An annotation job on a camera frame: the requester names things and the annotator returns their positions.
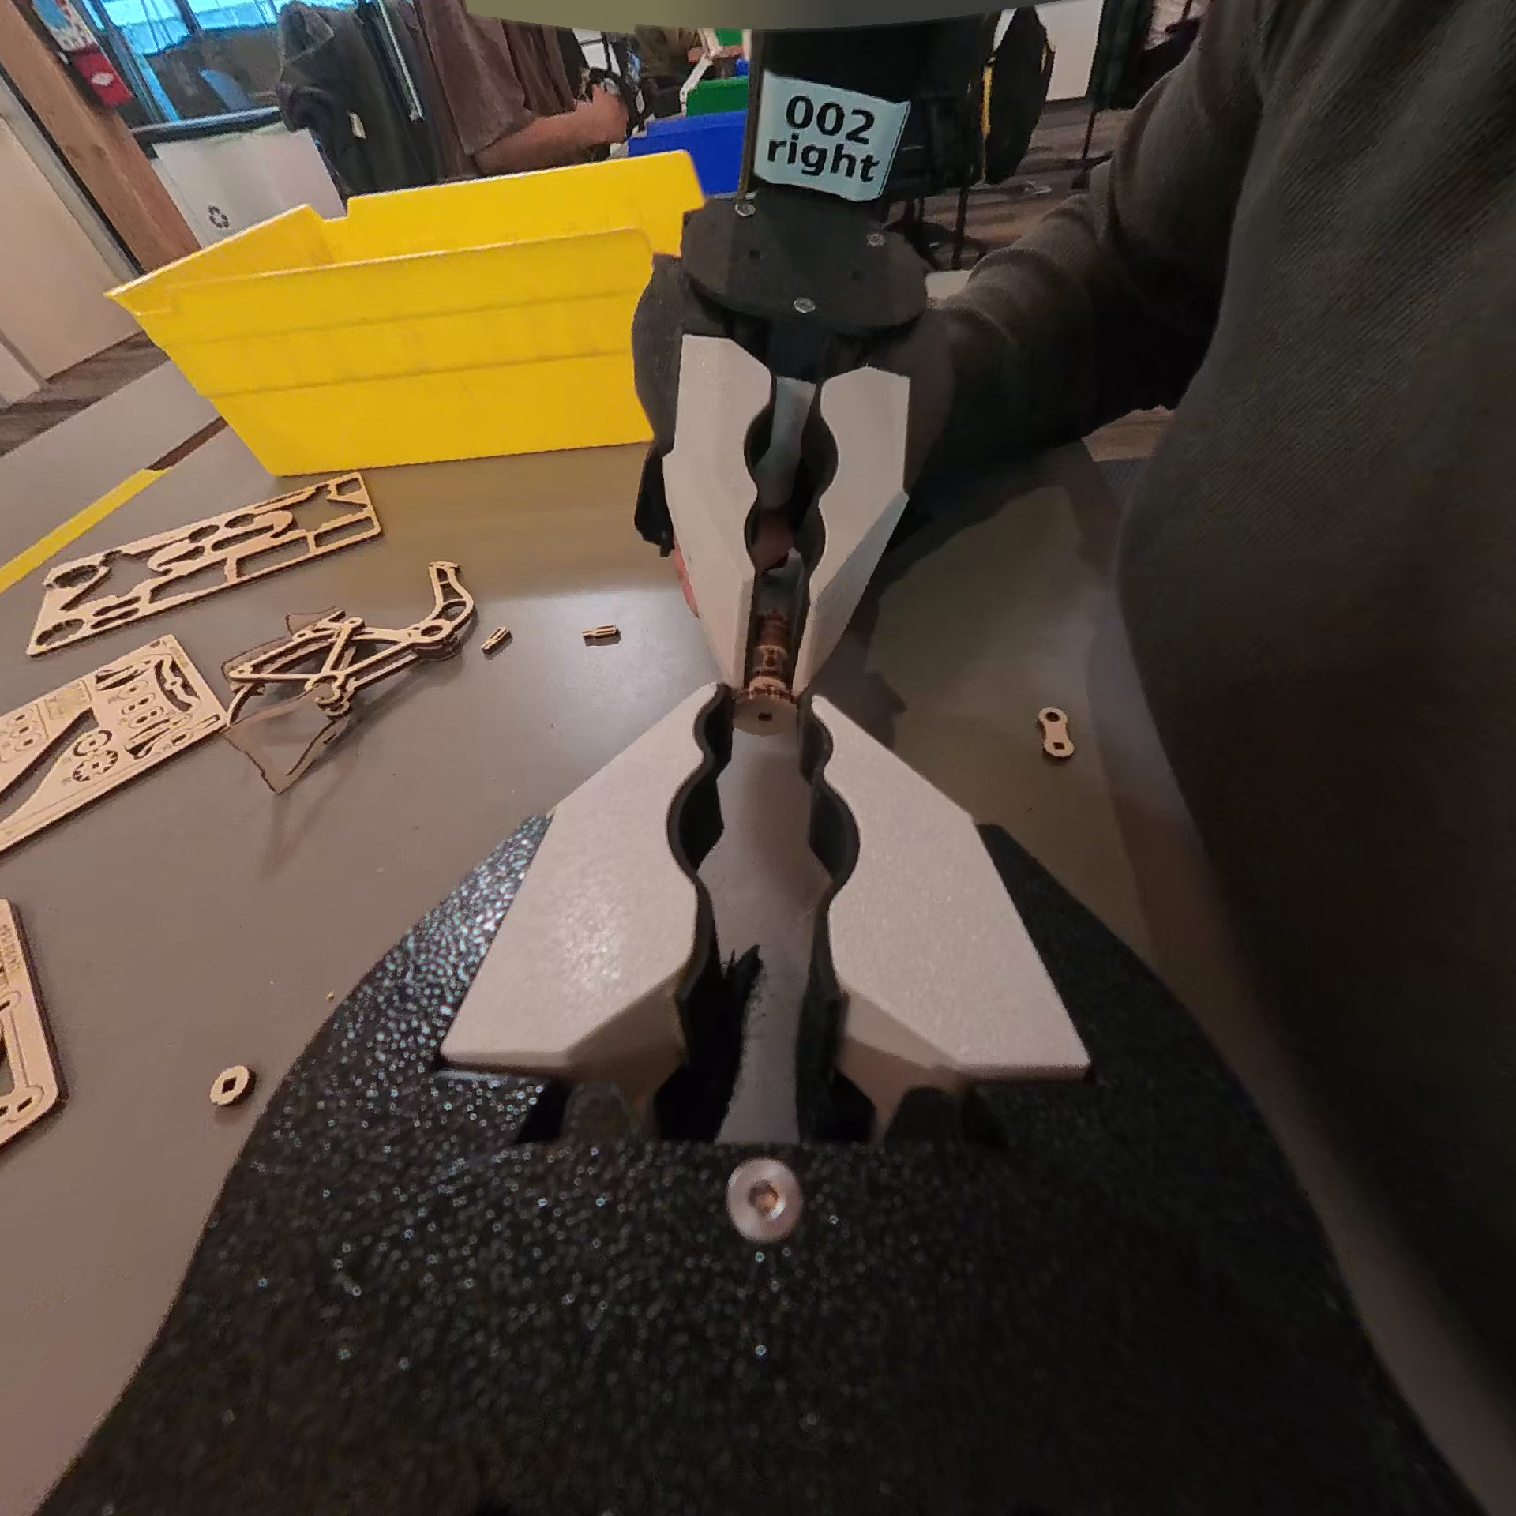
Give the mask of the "wooden post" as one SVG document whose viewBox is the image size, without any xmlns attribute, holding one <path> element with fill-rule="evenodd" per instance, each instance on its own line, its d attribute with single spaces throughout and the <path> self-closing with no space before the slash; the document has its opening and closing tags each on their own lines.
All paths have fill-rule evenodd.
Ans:
<svg viewBox="0 0 1516 1516">
<path fill-rule="evenodd" d="M 200 254 L 142 145 L 44 38 L 23 3 L 2 3 L 2 76 L 139 270 Z"/>
</svg>

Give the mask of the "yellow plastic bin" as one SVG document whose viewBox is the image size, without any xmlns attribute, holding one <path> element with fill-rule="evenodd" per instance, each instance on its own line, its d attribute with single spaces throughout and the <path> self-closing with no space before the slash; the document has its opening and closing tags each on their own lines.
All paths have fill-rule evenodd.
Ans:
<svg viewBox="0 0 1516 1516">
<path fill-rule="evenodd" d="M 273 477 L 648 444 L 631 321 L 686 153 L 300 207 L 116 287 Z"/>
</svg>

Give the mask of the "person's right forearm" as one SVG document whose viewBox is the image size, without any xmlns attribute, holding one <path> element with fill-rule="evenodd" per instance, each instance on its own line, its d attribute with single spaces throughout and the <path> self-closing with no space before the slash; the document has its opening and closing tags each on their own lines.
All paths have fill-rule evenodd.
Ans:
<svg viewBox="0 0 1516 1516">
<path fill-rule="evenodd" d="M 1219 318 L 1259 118 L 1137 110 L 1088 186 L 931 309 L 952 402 L 922 486 L 955 482 L 1136 411 L 1176 407 Z"/>
</svg>

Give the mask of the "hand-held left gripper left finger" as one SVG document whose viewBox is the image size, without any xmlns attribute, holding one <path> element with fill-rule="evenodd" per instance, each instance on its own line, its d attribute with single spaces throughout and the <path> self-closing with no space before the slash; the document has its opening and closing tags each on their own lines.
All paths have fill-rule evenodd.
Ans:
<svg viewBox="0 0 1516 1516">
<path fill-rule="evenodd" d="M 550 816 L 447 1037 L 450 1071 L 611 1082 L 722 1126 L 731 979 L 701 863 L 724 835 L 731 688 L 701 687 Z"/>
</svg>

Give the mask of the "wooden model frame assembly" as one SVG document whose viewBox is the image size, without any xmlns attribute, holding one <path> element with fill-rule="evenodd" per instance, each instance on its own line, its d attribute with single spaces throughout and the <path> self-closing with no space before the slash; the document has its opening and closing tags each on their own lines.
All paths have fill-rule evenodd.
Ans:
<svg viewBox="0 0 1516 1516">
<path fill-rule="evenodd" d="M 478 600 L 452 559 L 429 565 L 430 611 L 407 627 L 378 627 L 327 609 L 286 616 L 286 634 L 222 666 L 229 687 L 227 742 L 273 795 L 290 792 L 350 731 L 361 693 L 419 666 L 460 656 Z"/>
</svg>

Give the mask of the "wooden axle assembly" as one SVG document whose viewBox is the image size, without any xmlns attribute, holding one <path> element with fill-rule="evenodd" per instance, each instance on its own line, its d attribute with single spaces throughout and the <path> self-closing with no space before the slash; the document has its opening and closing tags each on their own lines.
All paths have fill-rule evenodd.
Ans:
<svg viewBox="0 0 1516 1516">
<path fill-rule="evenodd" d="M 795 728 L 791 620 L 781 609 L 757 616 L 742 680 L 735 687 L 733 724 L 750 736 L 781 736 Z"/>
</svg>

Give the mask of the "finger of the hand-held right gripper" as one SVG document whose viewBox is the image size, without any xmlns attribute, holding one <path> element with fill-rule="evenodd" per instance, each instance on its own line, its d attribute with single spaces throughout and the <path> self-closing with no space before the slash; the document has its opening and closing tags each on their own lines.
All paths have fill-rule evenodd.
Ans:
<svg viewBox="0 0 1516 1516">
<path fill-rule="evenodd" d="M 722 680 L 749 688 L 754 616 L 764 567 L 749 522 L 759 486 L 749 438 L 772 412 L 768 370 L 722 336 L 684 336 L 678 355 L 675 440 L 664 461 L 665 504 L 696 614 Z"/>
<path fill-rule="evenodd" d="M 845 634 L 909 506 L 910 382 L 862 366 L 821 388 L 824 487 L 800 527 L 804 614 L 791 692 L 804 693 Z"/>
</svg>

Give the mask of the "office chair with jacket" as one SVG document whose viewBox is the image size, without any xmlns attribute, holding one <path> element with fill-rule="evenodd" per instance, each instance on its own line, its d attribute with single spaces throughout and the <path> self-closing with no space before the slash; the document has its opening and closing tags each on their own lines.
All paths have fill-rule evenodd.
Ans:
<svg viewBox="0 0 1516 1516">
<path fill-rule="evenodd" d="M 340 198 L 443 179 L 414 3 L 283 3 L 276 43 L 282 118 L 312 135 Z"/>
</svg>

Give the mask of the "red fire extinguisher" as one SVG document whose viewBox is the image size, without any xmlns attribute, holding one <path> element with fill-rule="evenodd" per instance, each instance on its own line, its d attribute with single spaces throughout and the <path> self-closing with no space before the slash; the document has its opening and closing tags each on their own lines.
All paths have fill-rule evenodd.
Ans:
<svg viewBox="0 0 1516 1516">
<path fill-rule="evenodd" d="M 60 50 L 67 55 L 71 64 L 75 73 L 81 73 L 94 95 L 111 108 L 134 103 L 130 83 L 104 50 L 104 41 L 98 38 L 81 3 L 58 3 L 58 10 L 62 16 L 55 29 Z"/>
</svg>

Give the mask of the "white door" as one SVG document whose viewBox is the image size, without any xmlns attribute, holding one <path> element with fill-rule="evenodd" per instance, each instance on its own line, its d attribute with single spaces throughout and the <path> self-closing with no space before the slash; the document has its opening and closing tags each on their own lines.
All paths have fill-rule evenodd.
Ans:
<svg viewBox="0 0 1516 1516">
<path fill-rule="evenodd" d="M 2 400 L 138 336 L 116 277 L 2 125 Z"/>
</svg>

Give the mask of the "laser-cut wooden parts sheet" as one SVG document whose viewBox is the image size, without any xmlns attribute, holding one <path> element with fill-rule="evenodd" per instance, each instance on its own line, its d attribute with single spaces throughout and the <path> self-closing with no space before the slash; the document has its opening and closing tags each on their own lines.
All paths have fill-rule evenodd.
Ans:
<svg viewBox="0 0 1516 1516">
<path fill-rule="evenodd" d="M 58 565 L 27 656 L 53 656 L 381 536 L 361 471 Z"/>
<path fill-rule="evenodd" d="M 29 943 L 11 899 L 2 899 L 2 1148 L 62 1110 L 67 1085 L 44 999 L 31 974 Z"/>
<path fill-rule="evenodd" d="M 2 714 L 2 852 L 219 736 L 229 712 L 164 634 Z"/>
</svg>

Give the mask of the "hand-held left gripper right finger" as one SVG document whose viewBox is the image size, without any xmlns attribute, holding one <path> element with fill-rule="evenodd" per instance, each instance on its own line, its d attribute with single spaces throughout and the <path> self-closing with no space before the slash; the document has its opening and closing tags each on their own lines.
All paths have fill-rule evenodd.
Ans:
<svg viewBox="0 0 1516 1516">
<path fill-rule="evenodd" d="M 1084 1081 L 1090 1054 L 976 817 L 807 701 L 807 1130 L 882 1134 L 915 1091 Z"/>
</svg>

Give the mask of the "yellow tape strip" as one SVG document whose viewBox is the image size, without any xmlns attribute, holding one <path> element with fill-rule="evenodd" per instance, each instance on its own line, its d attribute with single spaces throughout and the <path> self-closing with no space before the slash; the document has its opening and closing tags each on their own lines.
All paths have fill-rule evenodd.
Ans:
<svg viewBox="0 0 1516 1516">
<path fill-rule="evenodd" d="M 139 471 L 130 475 L 125 482 L 106 489 L 100 497 L 87 504 L 82 511 L 73 514 L 67 522 L 55 527 L 49 535 L 29 544 L 23 553 L 11 556 L 2 565 L 0 591 L 2 596 L 13 591 L 22 580 L 31 572 L 42 571 L 48 563 L 60 556 L 73 542 L 82 538 L 87 532 L 109 522 L 116 511 L 121 511 L 133 497 L 142 496 L 147 487 L 160 482 L 170 471 L 170 464 L 151 464 Z"/>
</svg>

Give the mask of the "glass window wall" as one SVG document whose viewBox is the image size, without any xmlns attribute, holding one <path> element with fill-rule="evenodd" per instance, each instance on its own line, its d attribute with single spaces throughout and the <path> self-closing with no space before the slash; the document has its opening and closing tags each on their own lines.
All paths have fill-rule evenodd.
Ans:
<svg viewBox="0 0 1516 1516">
<path fill-rule="evenodd" d="M 81 3 L 133 103 L 126 126 L 273 108 L 276 3 Z"/>
</svg>

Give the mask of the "white recycling cabinet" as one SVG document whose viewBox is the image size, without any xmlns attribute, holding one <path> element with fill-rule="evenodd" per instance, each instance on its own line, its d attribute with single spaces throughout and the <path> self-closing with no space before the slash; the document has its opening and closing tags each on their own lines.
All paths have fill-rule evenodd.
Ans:
<svg viewBox="0 0 1516 1516">
<path fill-rule="evenodd" d="M 273 108 L 139 126 L 134 143 L 200 247 L 300 207 L 326 220 L 345 215 L 312 132 L 292 132 Z"/>
</svg>

